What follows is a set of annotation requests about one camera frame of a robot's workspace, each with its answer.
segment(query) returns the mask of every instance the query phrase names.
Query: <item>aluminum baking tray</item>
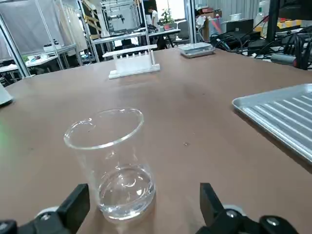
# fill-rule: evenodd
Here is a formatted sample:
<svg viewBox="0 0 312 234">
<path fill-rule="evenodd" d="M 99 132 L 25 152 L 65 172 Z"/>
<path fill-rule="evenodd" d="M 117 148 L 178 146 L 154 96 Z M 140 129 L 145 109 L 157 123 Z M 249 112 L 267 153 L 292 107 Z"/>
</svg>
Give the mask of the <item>aluminum baking tray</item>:
<svg viewBox="0 0 312 234">
<path fill-rule="evenodd" d="M 232 104 L 312 163 L 312 84 L 239 97 Z"/>
</svg>

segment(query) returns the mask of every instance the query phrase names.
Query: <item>window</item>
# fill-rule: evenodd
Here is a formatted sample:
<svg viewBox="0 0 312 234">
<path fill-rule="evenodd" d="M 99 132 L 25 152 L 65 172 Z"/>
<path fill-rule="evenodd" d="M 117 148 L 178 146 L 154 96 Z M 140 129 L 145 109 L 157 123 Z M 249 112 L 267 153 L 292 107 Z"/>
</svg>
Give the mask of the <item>window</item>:
<svg viewBox="0 0 312 234">
<path fill-rule="evenodd" d="M 168 8 L 170 8 L 171 17 L 174 20 L 185 18 L 184 0 L 156 0 L 156 5 L 159 18 L 162 18 L 163 10 Z"/>
</svg>

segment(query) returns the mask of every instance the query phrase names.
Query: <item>table surface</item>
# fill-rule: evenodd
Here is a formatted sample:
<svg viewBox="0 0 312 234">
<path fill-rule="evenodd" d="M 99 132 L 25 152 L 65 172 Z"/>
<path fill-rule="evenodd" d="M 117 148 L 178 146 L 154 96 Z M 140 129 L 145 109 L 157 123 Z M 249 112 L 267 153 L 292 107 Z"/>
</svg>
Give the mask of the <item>table surface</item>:
<svg viewBox="0 0 312 234">
<path fill-rule="evenodd" d="M 156 207 L 125 233 L 194 234 L 204 224 L 199 184 L 209 182 L 224 204 L 241 207 L 250 218 L 279 215 L 310 234 L 310 167 L 248 124 L 231 102 L 309 83 L 311 73 L 219 50 L 187 59 L 173 48 L 155 58 L 161 71 L 152 74 L 109 80 L 113 61 L 107 61 L 7 88 L 16 102 L 0 109 L 0 219 L 22 224 L 61 204 L 86 181 L 63 133 L 91 113 L 133 107 L 145 118 Z M 80 233 L 117 234 L 91 203 Z"/>
<path fill-rule="evenodd" d="M 56 59 L 57 57 L 56 56 L 51 56 L 51 57 L 48 57 L 48 58 L 41 58 L 41 59 L 38 59 L 34 62 L 30 62 L 30 61 L 27 61 L 26 62 L 26 66 L 27 67 L 34 67 L 34 66 L 39 66 L 39 65 L 42 65 L 42 64 L 45 64 L 51 60 L 54 60 Z M 15 70 L 18 70 L 18 67 L 16 64 L 11 64 L 11 65 L 8 65 L 8 66 L 4 66 L 4 67 L 0 67 L 0 73 L 1 72 L 10 72 L 10 71 L 15 71 Z"/>
</svg>

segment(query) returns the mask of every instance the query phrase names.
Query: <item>clear liquid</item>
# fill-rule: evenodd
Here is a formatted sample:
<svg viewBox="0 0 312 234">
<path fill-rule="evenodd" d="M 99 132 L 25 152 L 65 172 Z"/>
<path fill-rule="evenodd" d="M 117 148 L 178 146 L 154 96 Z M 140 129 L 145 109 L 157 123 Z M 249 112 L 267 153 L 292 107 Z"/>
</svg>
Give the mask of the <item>clear liquid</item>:
<svg viewBox="0 0 312 234">
<path fill-rule="evenodd" d="M 140 165 L 117 168 L 105 178 L 99 187 L 99 206 L 109 220 L 140 216 L 154 198 L 155 185 Z"/>
</svg>

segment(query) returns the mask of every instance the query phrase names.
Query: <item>test tube rack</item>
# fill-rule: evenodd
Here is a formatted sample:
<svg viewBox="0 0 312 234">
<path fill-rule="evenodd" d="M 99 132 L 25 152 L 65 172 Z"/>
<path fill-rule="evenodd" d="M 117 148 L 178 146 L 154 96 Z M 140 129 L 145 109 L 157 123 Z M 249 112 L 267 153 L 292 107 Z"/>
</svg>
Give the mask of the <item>test tube rack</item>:
<svg viewBox="0 0 312 234">
<path fill-rule="evenodd" d="M 103 57 L 113 56 L 116 70 L 110 71 L 109 79 L 118 77 L 131 76 L 136 74 L 142 74 L 147 72 L 155 72 L 160 70 L 160 65 L 155 64 L 155 57 L 153 49 L 157 48 L 157 45 L 140 46 L 130 49 L 118 50 L 107 52 Z"/>
</svg>

